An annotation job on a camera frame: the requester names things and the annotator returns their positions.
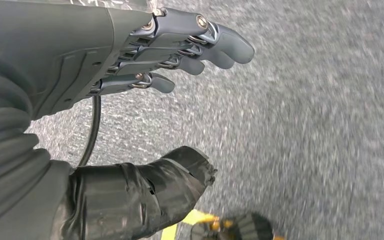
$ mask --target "gray carpet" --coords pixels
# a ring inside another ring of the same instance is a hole
[[[384,0],[165,0],[236,29],[248,65],[164,71],[174,93],[103,98],[91,163],[148,163],[181,145],[219,169],[197,209],[258,211],[289,240],[384,239]],[[91,101],[32,125],[75,164]],[[186,240],[188,227],[178,232]]]

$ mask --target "prosthetic forearm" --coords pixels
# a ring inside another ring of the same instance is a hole
[[[91,96],[171,92],[156,69],[198,75],[201,60],[227,69],[254,55],[235,31],[197,13],[60,4],[70,2],[0,0],[0,239],[138,239],[180,221],[214,180],[199,151],[72,169],[33,150],[38,138],[24,131]]]

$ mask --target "gray fingertip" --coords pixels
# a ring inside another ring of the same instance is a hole
[[[180,59],[180,65],[177,68],[182,69],[190,75],[197,76],[204,71],[205,65],[199,60],[182,57]]]

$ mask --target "gray prosthetic socket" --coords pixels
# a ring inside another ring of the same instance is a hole
[[[215,172],[207,156],[187,146],[146,165],[78,167],[61,202],[73,214],[66,220],[62,218],[67,215],[56,216],[64,225],[55,224],[55,235],[85,240],[149,237],[185,218],[213,183]]]

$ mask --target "plastic finger segment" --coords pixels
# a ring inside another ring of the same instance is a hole
[[[212,51],[221,51],[240,64],[249,63],[255,54],[251,44],[239,33],[217,23],[209,22],[208,31],[198,38],[212,44]]]

